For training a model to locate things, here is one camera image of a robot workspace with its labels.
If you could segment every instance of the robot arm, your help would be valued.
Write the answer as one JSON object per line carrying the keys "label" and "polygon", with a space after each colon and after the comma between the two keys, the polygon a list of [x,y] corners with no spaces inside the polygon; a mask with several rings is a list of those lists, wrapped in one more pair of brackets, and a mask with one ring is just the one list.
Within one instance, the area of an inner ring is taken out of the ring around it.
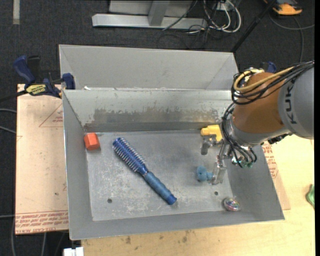
{"label": "robot arm", "polygon": [[220,125],[201,130],[206,144],[221,145],[214,184],[222,182],[224,159],[232,159],[242,168],[251,167],[257,160],[256,145],[272,144],[292,134],[314,138],[314,65],[314,61],[303,62],[278,73],[251,68],[234,76],[233,103]]}
{"label": "robot arm", "polygon": [[236,78],[231,89],[235,106],[227,127],[230,136],[242,146],[285,134],[313,139],[314,71],[311,61],[276,74],[256,71],[241,87],[246,75]]}

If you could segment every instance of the yellow clamp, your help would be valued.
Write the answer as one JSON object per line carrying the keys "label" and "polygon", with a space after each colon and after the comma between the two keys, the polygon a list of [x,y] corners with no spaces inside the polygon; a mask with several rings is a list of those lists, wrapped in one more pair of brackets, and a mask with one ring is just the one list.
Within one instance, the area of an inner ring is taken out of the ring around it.
{"label": "yellow clamp", "polygon": [[218,124],[215,125],[208,125],[205,128],[201,129],[201,135],[202,136],[210,136],[210,135],[216,135],[216,141],[219,142],[222,140],[222,134],[221,130]]}

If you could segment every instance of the brush bristles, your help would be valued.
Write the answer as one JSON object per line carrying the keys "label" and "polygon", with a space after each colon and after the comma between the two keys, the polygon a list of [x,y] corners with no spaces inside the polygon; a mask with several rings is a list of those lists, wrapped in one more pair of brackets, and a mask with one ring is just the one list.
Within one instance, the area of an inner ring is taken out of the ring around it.
{"label": "brush bristles", "polygon": [[143,157],[124,138],[117,138],[113,149],[134,172],[145,164]]}

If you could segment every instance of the green object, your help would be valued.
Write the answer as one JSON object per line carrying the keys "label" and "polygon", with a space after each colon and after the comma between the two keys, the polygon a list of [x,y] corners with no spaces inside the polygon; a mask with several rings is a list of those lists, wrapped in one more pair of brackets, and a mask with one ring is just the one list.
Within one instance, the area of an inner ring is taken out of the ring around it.
{"label": "green object", "polygon": [[308,194],[306,194],[307,201],[315,208],[315,185],[310,186]]}

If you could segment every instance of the orange block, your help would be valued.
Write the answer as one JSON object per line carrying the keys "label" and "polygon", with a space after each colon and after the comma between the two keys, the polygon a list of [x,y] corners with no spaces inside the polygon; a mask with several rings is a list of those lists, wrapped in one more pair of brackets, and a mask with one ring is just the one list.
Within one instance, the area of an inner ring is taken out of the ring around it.
{"label": "orange block", "polygon": [[98,135],[94,132],[87,133],[84,136],[84,143],[87,150],[97,150],[98,148],[100,148]]}

